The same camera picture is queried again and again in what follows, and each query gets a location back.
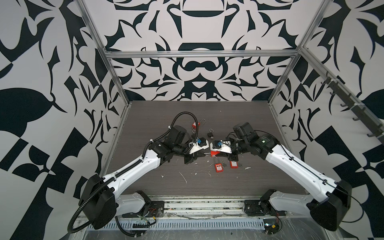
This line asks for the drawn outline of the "red padlock long shackle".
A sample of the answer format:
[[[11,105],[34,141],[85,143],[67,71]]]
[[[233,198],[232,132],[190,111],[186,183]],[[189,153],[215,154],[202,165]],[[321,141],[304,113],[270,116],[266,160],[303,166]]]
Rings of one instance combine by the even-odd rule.
[[[231,169],[237,169],[239,167],[238,162],[230,161]]]

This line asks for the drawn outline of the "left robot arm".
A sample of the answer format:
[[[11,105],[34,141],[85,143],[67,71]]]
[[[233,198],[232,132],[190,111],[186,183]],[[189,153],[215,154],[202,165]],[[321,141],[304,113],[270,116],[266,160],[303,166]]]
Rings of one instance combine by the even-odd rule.
[[[75,233],[88,226],[98,230],[112,219],[124,214],[147,215],[151,200],[142,191],[122,197],[123,192],[150,171],[169,162],[173,156],[183,157],[190,164],[203,157],[209,148],[205,138],[184,142],[187,131],[181,126],[169,127],[161,137],[151,140],[144,153],[119,170],[103,177],[90,177],[81,195],[79,208],[68,225],[68,232]]]

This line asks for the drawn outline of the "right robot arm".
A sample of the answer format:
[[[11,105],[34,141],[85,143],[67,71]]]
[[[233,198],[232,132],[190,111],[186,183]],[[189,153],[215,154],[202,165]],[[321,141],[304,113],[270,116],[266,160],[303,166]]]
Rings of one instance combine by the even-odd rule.
[[[235,138],[210,144],[218,157],[238,161],[241,154],[258,156],[282,170],[307,191],[305,195],[296,195],[269,190],[261,201],[275,211],[309,216],[326,230],[334,232],[338,229],[351,208],[352,186],[347,181],[336,181],[315,170],[291,153],[275,136],[254,130],[248,122],[234,126],[233,130]]]

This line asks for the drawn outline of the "black padlock right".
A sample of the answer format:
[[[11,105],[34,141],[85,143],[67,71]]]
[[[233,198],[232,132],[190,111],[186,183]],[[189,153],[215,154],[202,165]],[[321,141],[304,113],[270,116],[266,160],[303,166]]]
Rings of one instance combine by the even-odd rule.
[[[210,139],[214,139],[214,130],[213,129],[209,129],[209,132],[207,133],[207,136],[210,138]]]

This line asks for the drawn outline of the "grey hook rack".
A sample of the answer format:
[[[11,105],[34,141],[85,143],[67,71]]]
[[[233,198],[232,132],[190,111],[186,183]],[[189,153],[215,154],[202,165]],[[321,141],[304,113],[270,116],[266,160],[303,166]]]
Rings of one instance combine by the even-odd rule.
[[[376,138],[384,145],[384,123],[341,80],[332,77],[329,71],[326,71],[325,76],[322,86],[331,89],[331,99],[337,96],[342,101],[340,106],[355,115],[353,120],[361,122],[370,131],[367,137]]]

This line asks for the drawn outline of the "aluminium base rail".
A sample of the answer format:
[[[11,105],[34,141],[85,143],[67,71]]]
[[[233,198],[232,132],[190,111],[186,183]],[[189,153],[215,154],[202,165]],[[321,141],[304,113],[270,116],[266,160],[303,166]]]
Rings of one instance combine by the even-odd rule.
[[[157,216],[180,218],[204,217],[261,217],[261,216],[310,216],[308,204],[314,204],[311,195],[274,192],[262,198],[159,198],[153,201],[150,211]]]

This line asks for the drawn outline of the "aluminium cage frame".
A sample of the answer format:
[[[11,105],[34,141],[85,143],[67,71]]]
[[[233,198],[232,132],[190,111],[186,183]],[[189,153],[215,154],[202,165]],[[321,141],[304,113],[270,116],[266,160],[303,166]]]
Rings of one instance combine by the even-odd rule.
[[[118,93],[123,94],[123,100],[126,101],[126,105],[131,105],[131,100],[126,95],[125,90],[123,89],[122,82],[120,81],[112,63],[111,59],[120,59],[120,58],[219,58],[219,57],[290,57],[291,60],[288,63],[283,75],[281,76],[281,81],[277,83],[277,86],[274,88],[271,97],[269,98],[269,104],[272,103],[273,99],[277,96],[277,92],[281,90],[283,84],[288,79],[288,75],[293,71],[294,65],[298,62],[300,57],[305,57],[308,55],[308,49],[305,46],[311,35],[314,33],[315,28],[318,27],[319,23],[324,17],[325,11],[331,4],[331,1],[322,1],[318,7],[314,18],[311,20],[309,28],[306,30],[303,39],[298,44],[298,46],[293,50],[189,50],[189,51],[128,51],[128,52],[109,52],[103,46],[101,37],[98,33],[96,25],[92,20],[89,9],[87,8],[85,1],[75,1],[77,4],[81,17],[85,22],[86,26],[89,28],[91,36],[94,38],[94,42],[97,46],[99,53],[101,54],[102,60],[107,67],[108,72],[112,75],[112,80],[117,85]]]

